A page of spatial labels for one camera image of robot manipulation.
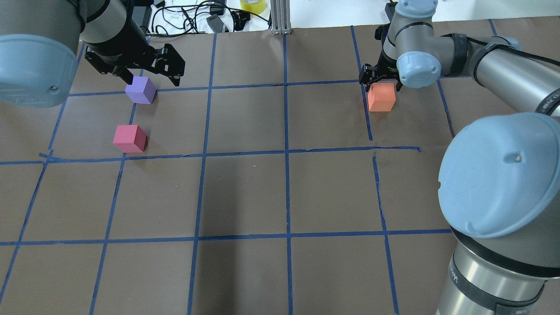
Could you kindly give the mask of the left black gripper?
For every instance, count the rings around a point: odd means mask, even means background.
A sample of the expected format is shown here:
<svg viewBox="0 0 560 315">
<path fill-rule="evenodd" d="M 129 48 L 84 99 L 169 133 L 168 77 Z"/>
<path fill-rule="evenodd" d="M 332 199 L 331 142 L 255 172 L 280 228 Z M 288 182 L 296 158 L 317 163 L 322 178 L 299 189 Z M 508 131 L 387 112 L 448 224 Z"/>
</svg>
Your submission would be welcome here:
<svg viewBox="0 0 560 315">
<path fill-rule="evenodd" d="M 126 18 L 118 32 L 106 38 L 84 38 L 96 54 L 86 54 L 86 60 L 100 74 L 112 74 L 126 84 L 133 84 L 134 75 L 128 68 L 149 66 L 149 72 L 167 77 L 174 86 L 180 85 L 186 62 L 176 48 L 165 43 L 160 49 L 150 46 L 144 33 L 132 20 Z"/>
</svg>

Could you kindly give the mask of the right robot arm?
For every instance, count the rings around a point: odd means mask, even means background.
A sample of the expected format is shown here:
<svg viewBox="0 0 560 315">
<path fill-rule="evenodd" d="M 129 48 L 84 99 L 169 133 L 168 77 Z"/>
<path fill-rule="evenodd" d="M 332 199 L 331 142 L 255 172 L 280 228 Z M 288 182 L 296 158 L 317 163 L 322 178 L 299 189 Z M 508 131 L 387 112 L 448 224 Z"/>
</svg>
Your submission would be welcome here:
<svg viewBox="0 0 560 315">
<path fill-rule="evenodd" d="M 515 114 L 480 118 L 456 134 L 439 171 L 438 199 L 458 243 L 437 315 L 528 315 L 559 277 L 559 62 L 515 38 L 434 34 L 436 0 L 390 1 L 366 92 L 470 74 Z"/>
</svg>

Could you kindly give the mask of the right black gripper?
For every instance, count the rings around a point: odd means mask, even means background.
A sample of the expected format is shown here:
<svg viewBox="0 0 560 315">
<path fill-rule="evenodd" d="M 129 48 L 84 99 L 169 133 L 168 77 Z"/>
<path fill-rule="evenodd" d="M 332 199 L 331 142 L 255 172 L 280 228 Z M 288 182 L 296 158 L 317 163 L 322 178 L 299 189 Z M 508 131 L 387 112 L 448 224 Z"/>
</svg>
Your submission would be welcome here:
<svg viewBox="0 0 560 315">
<path fill-rule="evenodd" d="M 396 92 L 400 92 L 403 87 L 396 67 L 396 60 L 387 56 L 384 51 L 380 53 L 376 65 L 363 64 L 359 73 L 359 83 L 364 86 L 365 91 L 370 90 L 372 81 L 381 80 L 396 80 Z"/>
</svg>

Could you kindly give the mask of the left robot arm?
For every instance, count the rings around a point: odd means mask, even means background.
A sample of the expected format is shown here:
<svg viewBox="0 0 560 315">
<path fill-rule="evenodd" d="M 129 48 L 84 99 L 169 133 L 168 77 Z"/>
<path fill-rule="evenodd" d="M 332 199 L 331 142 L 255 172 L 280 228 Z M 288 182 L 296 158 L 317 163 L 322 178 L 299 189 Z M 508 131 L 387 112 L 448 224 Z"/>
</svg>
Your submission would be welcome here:
<svg viewBox="0 0 560 315">
<path fill-rule="evenodd" d="M 133 83 L 132 69 L 180 84 L 185 61 L 171 44 L 156 49 L 136 24 L 134 0 L 3 0 L 1 102 L 47 108 L 67 100 L 77 68 L 78 42 L 101 74 Z"/>
</svg>

